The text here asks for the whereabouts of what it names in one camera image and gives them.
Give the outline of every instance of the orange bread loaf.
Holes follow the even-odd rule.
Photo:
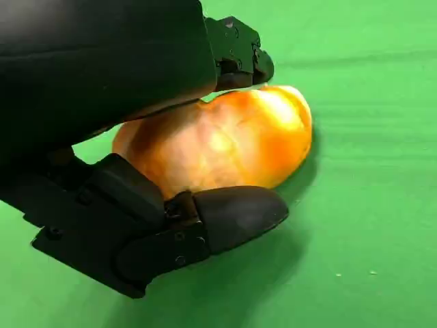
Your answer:
[[[166,199],[217,187],[273,188],[311,147],[311,112],[293,87],[223,94],[122,125],[113,151]]]

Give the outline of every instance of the bolt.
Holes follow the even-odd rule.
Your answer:
[[[59,239],[62,238],[62,230],[55,228],[55,227],[50,227],[47,230],[47,238],[51,241],[58,241]]]
[[[175,261],[176,261],[176,264],[180,267],[184,266],[186,263],[184,256],[178,256]]]
[[[90,205],[93,202],[91,192],[85,189],[77,196],[77,202],[84,206]]]
[[[175,233],[176,241],[183,241],[185,239],[185,234],[182,231],[178,231]]]

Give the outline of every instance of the black bracket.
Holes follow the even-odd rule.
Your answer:
[[[256,30],[235,17],[205,18],[218,75],[216,91],[251,87],[270,80],[274,66],[261,50]]]
[[[116,154],[87,165],[67,149],[16,172],[0,198],[41,228],[32,245],[124,295],[143,297],[157,275],[210,255],[191,193],[163,202]]]

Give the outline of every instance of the green fabric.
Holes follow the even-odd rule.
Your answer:
[[[313,110],[279,229],[132,301],[32,250],[1,205],[0,324],[13,328],[437,325],[437,21],[430,0],[204,0],[254,26]],[[110,151],[111,131],[76,147]]]

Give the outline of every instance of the green backdrop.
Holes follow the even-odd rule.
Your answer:
[[[157,279],[132,301],[32,250],[0,207],[0,325],[11,328],[437,325],[437,4],[203,1],[237,16],[307,97],[315,143],[279,188],[279,229]],[[111,131],[76,147],[110,151]]]

